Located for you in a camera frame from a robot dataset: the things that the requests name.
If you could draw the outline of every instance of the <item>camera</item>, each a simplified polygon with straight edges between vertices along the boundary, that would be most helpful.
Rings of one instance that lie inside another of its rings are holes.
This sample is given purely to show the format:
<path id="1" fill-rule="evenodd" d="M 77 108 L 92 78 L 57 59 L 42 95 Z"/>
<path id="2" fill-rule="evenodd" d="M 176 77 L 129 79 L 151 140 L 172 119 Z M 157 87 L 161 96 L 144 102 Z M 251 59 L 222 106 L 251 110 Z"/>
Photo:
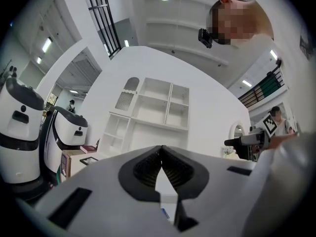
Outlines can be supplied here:
<path id="1" fill-rule="evenodd" d="M 207 32 L 206 29 L 203 29 L 203 28 L 199 29 L 197 39 L 207 48 L 211 48 L 213 45 L 213 40 L 211 38 L 211 35 Z"/>

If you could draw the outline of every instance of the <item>white robot body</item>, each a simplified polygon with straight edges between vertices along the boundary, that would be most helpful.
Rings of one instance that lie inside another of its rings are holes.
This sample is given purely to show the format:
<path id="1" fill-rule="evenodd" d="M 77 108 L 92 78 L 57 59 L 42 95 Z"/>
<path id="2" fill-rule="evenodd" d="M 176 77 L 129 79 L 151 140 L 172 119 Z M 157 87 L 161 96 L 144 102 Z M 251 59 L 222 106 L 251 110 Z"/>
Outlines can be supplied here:
<path id="1" fill-rule="evenodd" d="M 40 176 L 39 149 L 21 151 L 0 147 L 2 178 L 6 183 L 20 184 Z"/>
<path id="2" fill-rule="evenodd" d="M 48 133 L 44 146 L 45 165 L 54 173 L 60 165 L 63 150 L 79 150 L 84 145 L 87 122 L 84 118 L 74 115 L 61 107 L 52 107 Z"/>
<path id="3" fill-rule="evenodd" d="M 40 176 L 39 132 L 43 99 L 31 88 L 8 79 L 0 94 L 0 168 L 9 184 Z"/>

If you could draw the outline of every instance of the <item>door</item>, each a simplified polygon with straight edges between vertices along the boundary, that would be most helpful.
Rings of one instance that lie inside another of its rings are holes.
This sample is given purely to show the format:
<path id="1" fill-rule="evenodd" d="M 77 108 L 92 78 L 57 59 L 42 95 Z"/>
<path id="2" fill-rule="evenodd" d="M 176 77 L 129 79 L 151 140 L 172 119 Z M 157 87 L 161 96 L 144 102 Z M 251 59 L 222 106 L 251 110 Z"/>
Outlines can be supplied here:
<path id="1" fill-rule="evenodd" d="M 142 82 L 140 83 L 140 80 L 137 77 L 128 79 L 111 112 L 131 117 L 141 85 Z"/>

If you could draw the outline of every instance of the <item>staircase railing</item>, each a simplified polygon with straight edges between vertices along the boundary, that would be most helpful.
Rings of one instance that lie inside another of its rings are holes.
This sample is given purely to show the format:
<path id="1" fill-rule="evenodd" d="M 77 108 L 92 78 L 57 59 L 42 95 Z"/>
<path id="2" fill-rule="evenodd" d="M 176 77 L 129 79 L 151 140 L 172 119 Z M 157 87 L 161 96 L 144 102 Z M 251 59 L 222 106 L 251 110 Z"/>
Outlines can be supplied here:
<path id="1" fill-rule="evenodd" d="M 268 72 L 263 80 L 238 98 L 247 108 L 265 99 L 284 85 L 280 71 L 281 60 L 278 59 L 276 65 L 276 68 Z"/>
<path id="2" fill-rule="evenodd" d="M 108 0 L 89 0 L 91 17 L 94 19 L 95 27 L 100 39 L 110 58 L 121 50 L 118 34 L 113 22 Z"/>

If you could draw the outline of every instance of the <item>shelf compartment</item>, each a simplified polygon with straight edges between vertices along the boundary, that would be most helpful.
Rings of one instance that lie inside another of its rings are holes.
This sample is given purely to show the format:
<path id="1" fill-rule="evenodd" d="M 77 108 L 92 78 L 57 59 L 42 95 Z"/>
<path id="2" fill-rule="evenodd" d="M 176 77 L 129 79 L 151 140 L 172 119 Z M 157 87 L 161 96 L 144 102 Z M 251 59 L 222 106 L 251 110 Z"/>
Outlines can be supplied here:
<path id="1" fill-rule="evenodd" d="M 177 104 L 189 105 L 189 89 L 174 84 L 172 86 L 170 101 Z"/>
<path id="2" fill-rule="evenodd" d="M 133 120 L 136 123 L 147 124 L 147 125 L 151 125 L 154 127 L 158 127 L 158 128 L 162 128 L 162 129 L 166 129 L 166 130 L 171 130 L 171 131 L 176 131 L 176 132 L 187 132 L 188 131 L 188 129 L 186 127 L 176 127 L 176 126 L 167 125 L 167 124 L 157 124 L 157 123 L 153 123 L 153 122 L 138 119 L 138 118 L 131 118 L 131 120 Z"/>
<path id="3" fill-rule="evenodd" d="M 104 134 L 98 152 L 102 152 L 110 157 L 118 156 L 121 154 L 122 142 L 122 138 Z"/>
<path id="4" fill-rule="evenodd" d="M 140 94 L 168 100 L 170 95 L 171 83 L 151 78 L 145 78 Z"/>
<path id="5" fill-rule="evenodd" d="M 189 122 L 189 107 L 170 102 L 166 124 L 187 128 Z"/>
<path id="6" fill-rule="evenodd" d="M 166 127 L 158 127 L 150 123 L 141 123 L 137 120 L 131 129 L 131 136 L 128 147 L 126 147 L 126 152 L 156 145 L 187 148 L 187 132 L 177 132 L 166 129 Z"/>
<path id="7" fill-rule="evenodd" d="M 167 100 L 139 95 L 132 113 L 132 117 L 150 121 L 152 123 L 164 124 L 167 105 Z"/>
<path id="8" fill-rule="evenodd" d="M 124 137 L 129 118 L 110 114 L 105 134 L 113 135 L 114 137 Z"/>

